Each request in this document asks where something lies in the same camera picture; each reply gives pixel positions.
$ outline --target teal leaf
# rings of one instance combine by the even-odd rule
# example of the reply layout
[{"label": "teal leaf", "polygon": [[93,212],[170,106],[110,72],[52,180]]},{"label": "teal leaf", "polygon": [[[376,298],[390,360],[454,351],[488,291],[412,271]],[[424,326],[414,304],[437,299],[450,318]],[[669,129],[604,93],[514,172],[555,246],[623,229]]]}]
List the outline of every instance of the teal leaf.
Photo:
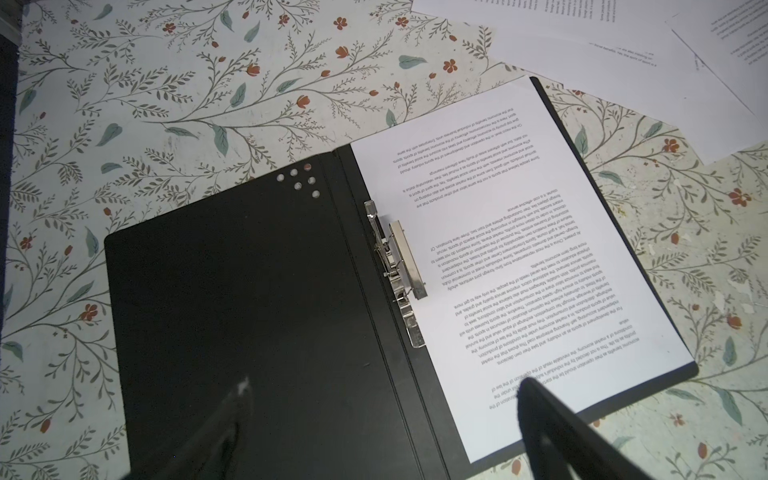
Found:
[{"label": "teal leaf", "polygon": [[5,342],[5,343],[2,344],[2,348],[4,350],[8,350],[10,353],[13,353],[14,355],[16,355],[16,358],[18,358],[22,362],[24,361],[24,349],[18,343],[16,343],[16,342]]},{"label": "teal leaf", "polygon": [[224,10],[221,12],[221,15],[219,15],[219,19],[221,20],[221,23],[230,29],[230,31],[234,31],[232,29],[232,18],[230,17],[230,11]]},{"label": "teal leaf", "polygon": [[226,157],[227,152],[230,149],[230,142],[227,140],[227,129],[219,127],[218,125],[211,125],[210,127],[213,128],[214,133],[216,134],[214,137],[216,148],[218,148],[221,154]]},{"label": "teal leaf", "polygon": [[630,440],[632,440],[633,438],[634,438],[634,437],[619,437],[619,438],[615,439],[615,440],[614,440],[614,441],[611,443],[611,446],[612,446],[612,447],[614,447],[615,449],[619,450],[619,449],[621,449],[621,447],[623,447],[624,445],[626,445],[626,444],[627,444],[627,442],[629,442],[629,441],[630,441]]},{"label": "teal leaf", "polygon": [[578,131],[574,143],[582,157],[587,154],[589,147],[587,145],[587,131],[584,129],[584,125],[581,125],[581,130]]},{"label": "teal leaf", "polygon": [[386,111],[386,124],[388,127],[397,125],[397,118],[395,118],[395,114],[391,110]]},{"label": "teal leaf", "polygon": [[600,172],[598,174],[598,176],[603,177],[603,178],[607,178],[608,180],[614,181],[617,184],[619,184],[621,186],[624,186],[624,182],[621,181],[621,177],[616,175],[614,172],[610,172],[608,170],[603,170],[602,172]]},{"label": "teal leaf", "polygon": [[737,359],[736,355],[736,346],[733,344],[733,337],[729,336],[728,340],[725,341],[725,352],[723,352],[723,361],[726,365],[732,366],[734,363],[736,363]]},{"label": "teal leaf", "polygon": [[259,34],[259,27],[261,26],[261,22],[257,23],[255,27],[251,28],[248,33],[245,34],[243,37],[243,40],[247,41],[248,43],[251,43],[254,38],[256,38],[256,35]]},{"label": "teal leaf", "polygon": [[283,93],[285,90],[288,90],[289,88],[291,88],[293,86],[293,84],[295,84],[299,80],[301,80],[301,78],[294,78],[293,80],[286,80],[283,83],[277,85],[277,91],[280,92],[280,93]]},{"label": "teal leaf", "polygon": [[232,95],[232,98],[230,99],[230,105],[233,107],[236,107],[237,105],[243,103],[243,100],[245,100],[245,84],[243,83],[241,86],[237,87],[237,91],[235,91],[235,94]]},{"label": "teal leaf", "polygon": [[192,132],[190,132],[186,128],[168,127],[168,128],[165,129],[165,131],[168,132],[169,134],[178,135],[179,137],[195,137],[195,138],[197,138],[197,135],[193,134]]},{"label": "teal leaf", "polygon": [[736,404],[736,400],[733,399],[733,395],[728,390],[718,389],[715,388],[715,391],[717,391],[717,395],[720,396],[720,400],[723,401],[723,408],[725,409],[725,412],[736,421],[739,425],[742,425],[741,423],[741,410],[739,410],[739,406]]},{"label": "teal leaf", "polygon": [[404,68],[405,70],[413,68],[418,64],[427,62],[424,58],[412,57],[410,55],[400,55],[397,60],[400,62],[400,68]]},{"label": "teal leaf", "polygon": [[2,315],[5,316],[6,313],[8,313],[8,307],[11,306],[11,297],[13,296],[13,285],[11,285],[11,288],[8,289],[7,292],[5,292],[5,295],[2,296]]},{"label": "teal leaf", "polygon": [[122,168],[123,166],[120,164],[112,164],[110,162],[107,162],[104,165],[101,165],[101,172],[103,174],[106,174],[107,172],[113,171],[115,168]]},{"label": "teal leaf", "polygon": [[98,14],[94,20],[101,20],[102,18],[106,17],[107,15],[112,13],[112,5],[109,5],[108,3],[104,6],[104,8],[101,10],[101,13]]},{"label": "teal leaf", "polygon": [[22,97],[22,104],[18,107],[18,113],[22,113],[24,109],[27,108],[30,103],[32,103],[37,94],[38,91],[36,90],[27,90],[27,92]]},{"label": "teal leaf", "polygon": [[661,130],[661,127],[664,124],[660,121],[656,122],[655,124],[651,125],[647,132],[645,132],[645,135],[643,135],[644,138],[653,137],[655,134],[659,133],[659,130]]},{"label": "teal leaf", "polygon": [[693,393],[686,392],[685,390],[680,389],[667,389],[666,390],[667,395],[676,396],[677,398],[683,399],[683,400],[692,400],[694,402],[704,403],[702,399],[695,396]]},{"label": "teal leaf", "polygon": [[75,300],[77,300],[79,298],[82,298],[83,295],[85,295],[86,293],[90,292],[91,291],[91,287],[94,285],[94,281],[95,280],[93,280],[90,283],[87,283],[87,284],[81,286],[80,288],[78,288],[78,291],[75,292],[72,296],[70,296],[67,299],[67,303],[72,303]]},{"label": "teal leaf", "polygon": [[104,134],[101,135],[101,140],[96,144],[97,147],[103,147],[110,140],[123,133],[123,127],[118,124],[109,124],[104,130]]},{"label": "teal leaf", "polygon": [[85,234],[85,246],[88,248],[88,256],[92,257],[98,253],[98,238],[91,232],[91,229],[85,227],[88,233]]}]

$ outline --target orange flower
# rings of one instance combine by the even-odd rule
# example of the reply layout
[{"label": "orange flower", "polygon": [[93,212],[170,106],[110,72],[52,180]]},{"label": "orange flower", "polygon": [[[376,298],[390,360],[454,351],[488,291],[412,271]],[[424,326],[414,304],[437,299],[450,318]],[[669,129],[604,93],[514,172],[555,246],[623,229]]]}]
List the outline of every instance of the orange flower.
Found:
[{"label": "orange flower", "polygon": [[301,95],[298,100],[296,100],[296,105],[299,106],[299,108],[306,108],[306,106],[310,104],[310,98],[306,95]]},{"label": "orange flower", "polygon": [[680,148],[680,144],[677,143],[677,140],[674,138],[664,138],[664,146],[661,148],[661,151],[676,153],[678,148]]},{"label": "orange flower", "polygon": [[458,67],[456,66],[456,60],[453,58],[451,58],[451,61],[444,61],[443,63],[444,65],[442,66],[442,69],[448,73],[458,70]]},{"label": "orange flower", "polygon": [[728,326],[734,330],[741,329],[741,318],[738,316],[726,316],[726,321],[728,322]]},{"label": "orange flower", "polygon": [[683,420],[683,416],[681,414],[679,414],[679,413],[677,413],[676,415],[670,415],[670,419],[673,420],[672,423],[676,427],[681,427],[681,426],[685,425],[685,421]]},{"label": "orange flower", "polygon": [[749,194],[741,193],[740,188],[734,188],[733,191],[728,194],[728,197],[732,204],[741,205],[742,207],[746,207],[746,202],[752,201],[752,197]]},{"label": "orange flower", "polygon": [[90,303],[85,304],[85,311],[80,314],[80,320],[85,320],[86,322],[90,322],[94,319],[94,317],[98,315],[98,306],[91,305]]}]

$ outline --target white paper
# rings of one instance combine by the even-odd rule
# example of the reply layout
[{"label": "white paper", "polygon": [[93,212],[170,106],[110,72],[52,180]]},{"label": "white paper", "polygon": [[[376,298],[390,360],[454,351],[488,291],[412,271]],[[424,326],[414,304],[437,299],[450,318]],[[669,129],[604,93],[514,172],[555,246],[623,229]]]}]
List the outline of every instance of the white paper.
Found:
[{"label": "white paper", "polygon": [[768,131],[768,0],[696,0],[667,23]]},{"label": "white paper", "polygon": [[580,411],[692,361],[527,78],[352,146],[470,462],[521,438],[525,375]]},{"label": "white paper", "polygon": [[657,29],[648,46],[633,51],[501,29],[490,53],[680,128],[705,164],[768,140],[768,128],[669,28]]},{"label": "white paper", "polygon": [[602,41],[639,48],[658,22],[658,0],[414,0],[414,12],[518,33],[571,41]]}]

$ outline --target lever arch clip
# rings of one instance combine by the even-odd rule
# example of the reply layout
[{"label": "lever arch clip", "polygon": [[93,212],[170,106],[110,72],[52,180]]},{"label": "lever arch clip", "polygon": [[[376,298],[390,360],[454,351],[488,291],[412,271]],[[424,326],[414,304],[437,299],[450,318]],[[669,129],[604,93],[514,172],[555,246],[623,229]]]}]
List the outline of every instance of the lever arch clip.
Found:
[{"label": "lever arch clip", "polygon": [[[421,274],[419,274],[419,268],[416,266],[416,262],[413,259],[411,248],[408,246],[408,240],[406,239],[405,231],[402,229],[399,221],[389,224],[389,229],[392,231],[392,242],[383,235],[381,223],[379,222],[379,213],[376,210],[376,204],[373,200],[365,202],[366,216],[373,229],[373,236],[376,239],[376,253],[379,255],[379,259],[384,266],[384,275],[389,279],[389,284],[392,287],[392,291],[395,293],[395,301],[398,308],[400,308],[400,314],[406,324],[406,331],[408,337],[411,340],[411,346],[419,348],[425,345],[422,331],[419,328],[419,323],[416,321],[416,315],[413,313],[411,302],[408,298],[408,294],[413,292],[413,296],[420,300],[427,296],[427,290],[424,282],[422,281]],[[394,250],[397,251],[397,257],[400,261],[395,260],[391,245],[394,246]],[[402,275],[400,273],[400,266],[405,271],[405,275],[408,277],[411,290],[406,292],[406,285],[402,281]]]}]

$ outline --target table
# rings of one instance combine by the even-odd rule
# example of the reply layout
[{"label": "table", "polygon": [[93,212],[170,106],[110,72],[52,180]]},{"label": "table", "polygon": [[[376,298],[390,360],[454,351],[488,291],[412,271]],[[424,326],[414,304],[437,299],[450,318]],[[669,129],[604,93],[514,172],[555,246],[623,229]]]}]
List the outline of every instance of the table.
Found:
[{"label": "table", "polygon": [[[68,0],[24,20],[3,478],[129,468],[110,232],[525,74],[487,56],[492,30],[408,0]],[[765,478],[768,143],[703,166],[675,127],[545,84],[701,370],[594,427],[655,478]],[[524,455],[479,476],[516,477]]]}]

